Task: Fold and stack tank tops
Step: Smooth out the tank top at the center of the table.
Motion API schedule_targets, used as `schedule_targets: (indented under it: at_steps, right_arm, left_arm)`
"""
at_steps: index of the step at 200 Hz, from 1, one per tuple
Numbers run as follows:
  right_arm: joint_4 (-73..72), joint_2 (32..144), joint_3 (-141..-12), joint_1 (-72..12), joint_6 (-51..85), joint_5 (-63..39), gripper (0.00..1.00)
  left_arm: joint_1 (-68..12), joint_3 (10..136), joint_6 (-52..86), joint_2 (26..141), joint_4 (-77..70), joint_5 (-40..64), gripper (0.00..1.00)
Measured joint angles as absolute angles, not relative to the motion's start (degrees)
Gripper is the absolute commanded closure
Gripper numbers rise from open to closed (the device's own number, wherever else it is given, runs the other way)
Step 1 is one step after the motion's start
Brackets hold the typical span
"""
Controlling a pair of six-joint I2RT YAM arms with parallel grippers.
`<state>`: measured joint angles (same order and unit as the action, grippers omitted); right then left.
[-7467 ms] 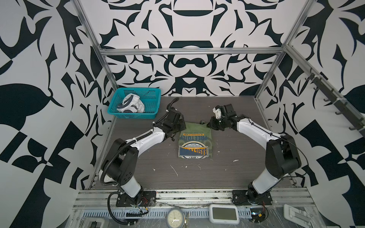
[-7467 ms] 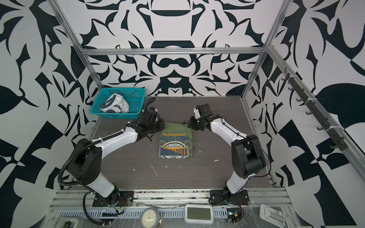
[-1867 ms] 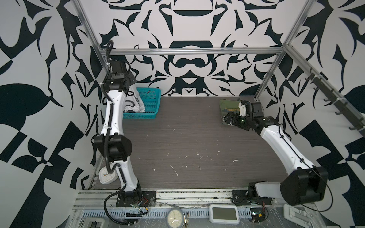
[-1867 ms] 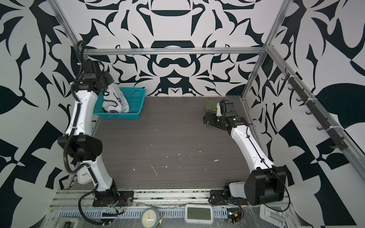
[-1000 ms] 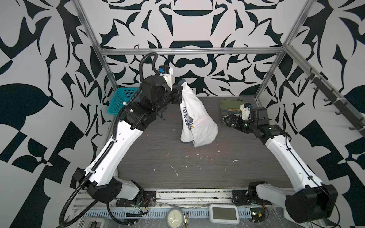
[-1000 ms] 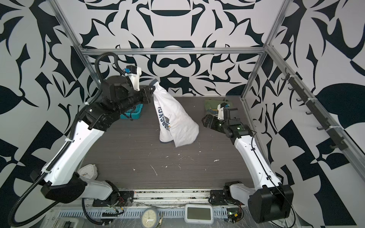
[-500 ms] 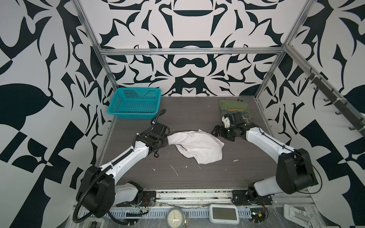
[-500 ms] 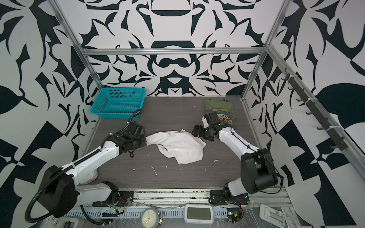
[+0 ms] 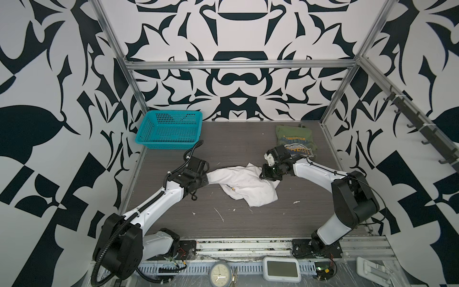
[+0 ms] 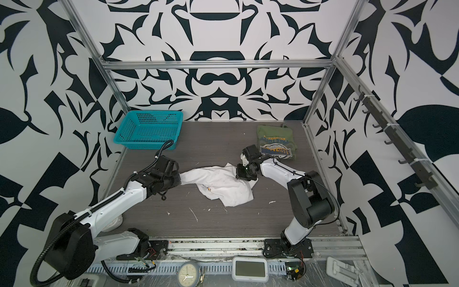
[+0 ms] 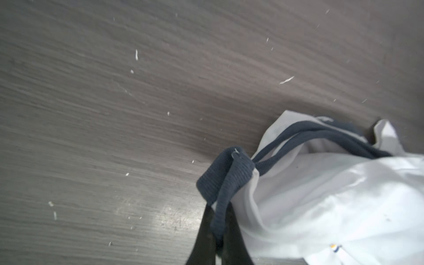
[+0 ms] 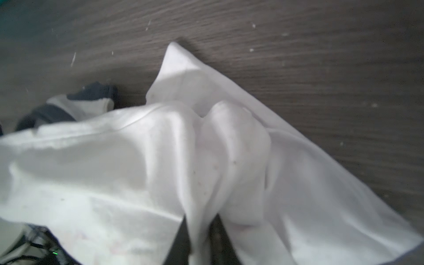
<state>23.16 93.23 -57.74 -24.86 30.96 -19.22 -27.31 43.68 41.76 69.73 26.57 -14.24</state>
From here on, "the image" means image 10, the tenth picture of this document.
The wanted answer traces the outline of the white grey tank top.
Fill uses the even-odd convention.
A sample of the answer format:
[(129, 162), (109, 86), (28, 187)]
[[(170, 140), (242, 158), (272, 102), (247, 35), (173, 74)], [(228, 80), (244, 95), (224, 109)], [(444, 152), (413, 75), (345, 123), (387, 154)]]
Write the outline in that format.
[(180, 174), (182, 185), (196, 184), (198, 190), (210, 200), (220, 200), (225, 207), (236, 207), (253, 200), (253, 187), (258, 182), (236, 178), (236, 167), (196, 168)]

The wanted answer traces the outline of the green tank top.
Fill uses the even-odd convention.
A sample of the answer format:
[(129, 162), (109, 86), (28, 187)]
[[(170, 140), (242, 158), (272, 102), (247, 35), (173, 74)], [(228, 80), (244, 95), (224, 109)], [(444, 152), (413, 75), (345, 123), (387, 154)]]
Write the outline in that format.
[(257, 147), (262, 154), (278, 159), (296, 159), (297, 145), (293, 130), (287, 126), (257, 126)]

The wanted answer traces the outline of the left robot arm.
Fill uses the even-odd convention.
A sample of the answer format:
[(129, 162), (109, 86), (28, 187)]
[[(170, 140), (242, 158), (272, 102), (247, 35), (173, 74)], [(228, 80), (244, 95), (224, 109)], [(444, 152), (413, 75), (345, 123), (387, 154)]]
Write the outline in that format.
[(137, 228), (111, 236), (100, 236), (110, 223), (150, 196), (165, 194), (180, 185), (178, 162), (165, 156), (156, 158), (152, 167), (132, 174), (124, 186), (103, 201), (78, 213), (58, 216), (51, 227), (45, 247), (33, 265), (31, 282), (42, 285), (38, 270), (47, 263), (58, 272), (52, 278), (76, 279), (93, 264), (127, 257), (148, 255), (149, 237)]

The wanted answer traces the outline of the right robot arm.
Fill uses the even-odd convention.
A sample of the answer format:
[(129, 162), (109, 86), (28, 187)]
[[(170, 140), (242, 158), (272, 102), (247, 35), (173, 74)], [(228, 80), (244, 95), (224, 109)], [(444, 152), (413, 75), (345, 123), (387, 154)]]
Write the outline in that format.
[(335, 212), (335, 200), (315, 172), (297, 171), (269, 154), (262, 154), (255, 145), (241, 153), (236, 178), (254, 181), (259, 176), (274, 180), (288, 190), (294, 218), (281, 234), (281, 242), (291, 248), (303, 241), (325, 219)]

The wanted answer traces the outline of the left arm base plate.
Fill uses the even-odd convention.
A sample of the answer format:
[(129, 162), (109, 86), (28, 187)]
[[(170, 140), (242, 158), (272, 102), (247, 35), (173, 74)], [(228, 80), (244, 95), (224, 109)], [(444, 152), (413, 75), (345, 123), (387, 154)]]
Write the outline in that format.
[(119, 255), (116, 259), (118, 261), (129, 261), (141, 257), (145, 260), (154, 261), (167, 254), (168, 246), (168, 240), (145, 240), (140, 242), (132, 253)]

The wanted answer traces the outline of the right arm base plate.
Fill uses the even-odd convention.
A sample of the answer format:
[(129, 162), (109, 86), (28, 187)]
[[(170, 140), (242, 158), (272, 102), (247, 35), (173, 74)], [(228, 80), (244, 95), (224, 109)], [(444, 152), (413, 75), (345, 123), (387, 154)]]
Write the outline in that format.
[(280, 258), (303, 258), (313, 257), (314, 249), (311, 240), (304, 239), (296, 245), (288, 245), (288, 241), (283, 239), (265, 239), (262, 254), (268, 259)]

